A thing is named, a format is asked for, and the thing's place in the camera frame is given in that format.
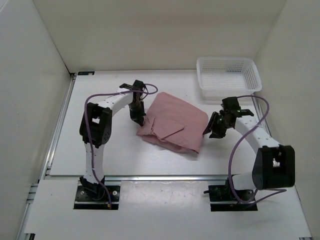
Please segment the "pink trousers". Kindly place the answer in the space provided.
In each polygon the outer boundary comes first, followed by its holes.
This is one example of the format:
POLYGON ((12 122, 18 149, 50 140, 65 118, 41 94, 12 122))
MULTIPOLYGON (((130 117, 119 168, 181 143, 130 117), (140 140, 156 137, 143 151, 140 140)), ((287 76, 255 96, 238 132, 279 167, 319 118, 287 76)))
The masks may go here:
POLYGON ((208 114, 188 102, 160 92, 147 110, 136 135, 145 142, 177 153, 198 154, 208 114))

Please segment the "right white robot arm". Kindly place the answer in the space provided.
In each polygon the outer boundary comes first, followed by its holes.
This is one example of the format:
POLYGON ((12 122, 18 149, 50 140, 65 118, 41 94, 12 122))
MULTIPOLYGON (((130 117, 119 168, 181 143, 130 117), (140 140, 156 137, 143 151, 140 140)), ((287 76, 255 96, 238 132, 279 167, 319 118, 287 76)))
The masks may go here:
POLYGON ((294 186, 295 150, 292 146, 280 144, 273 139, 250 110, 213 112, 203 133, 210 134, 211 139, 222 139, 231 128, 240 133, 241 138, 231 151, 228 169, 231 169, 232 158, 243 140, 248 142, 256 157, 251 172, 229 174, 231 183, 224 188, 227 198, 236 200, 243 190, 271 190, 294 186))

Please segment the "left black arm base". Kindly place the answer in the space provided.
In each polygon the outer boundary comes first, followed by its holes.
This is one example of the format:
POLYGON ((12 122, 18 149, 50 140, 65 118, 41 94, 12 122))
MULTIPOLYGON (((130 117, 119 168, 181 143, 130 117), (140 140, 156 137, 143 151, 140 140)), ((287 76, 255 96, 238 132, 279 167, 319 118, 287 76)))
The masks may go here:
POLYGON ((111 204, 109 203, 109 197, 104 188, 97 196, 94 196, 92 193, 89 193, 88 190, 85 190, 79 183, 74 198, 73 208, 75 210, 118 210, 121 186, 107 185, 106 188, 110 194, 111 204))

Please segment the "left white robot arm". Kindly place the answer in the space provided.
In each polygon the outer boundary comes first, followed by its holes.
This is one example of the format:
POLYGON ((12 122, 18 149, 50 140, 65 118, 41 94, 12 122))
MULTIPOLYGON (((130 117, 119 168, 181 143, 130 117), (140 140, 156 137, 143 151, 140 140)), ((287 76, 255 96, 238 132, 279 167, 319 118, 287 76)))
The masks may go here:
POLYGON ((89 100, 93 97, 102 97, 102 94, 89 96, 85 101, 79 133, 84 142, 86 168, 84 176, 80 177, 80 183, 85 193, 94 201, 105 198, 111 201, 110 192, 105 186, 103 153, 105 144, 112 134, 113 116, 128 106, 130 119, 142 126, 146 115, 142 95, 148 93, 146 84, 135 80, 132 85, 127 83, 120 85, 115 93, 106 93, 107 99, 99 103, 92 103, 89 100))

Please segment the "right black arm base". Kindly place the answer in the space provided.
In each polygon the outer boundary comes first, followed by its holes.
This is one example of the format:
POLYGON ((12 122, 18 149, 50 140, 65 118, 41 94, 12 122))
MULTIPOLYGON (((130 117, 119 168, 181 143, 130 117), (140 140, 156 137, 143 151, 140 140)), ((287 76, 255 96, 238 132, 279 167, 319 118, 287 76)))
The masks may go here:
POLYGON ((209 196, 211 212, 254 212, 258 211, 255 199, 250 203, 241 203, 234 196, 229 183, 224 185, 209 185, 203 192, 209 196))

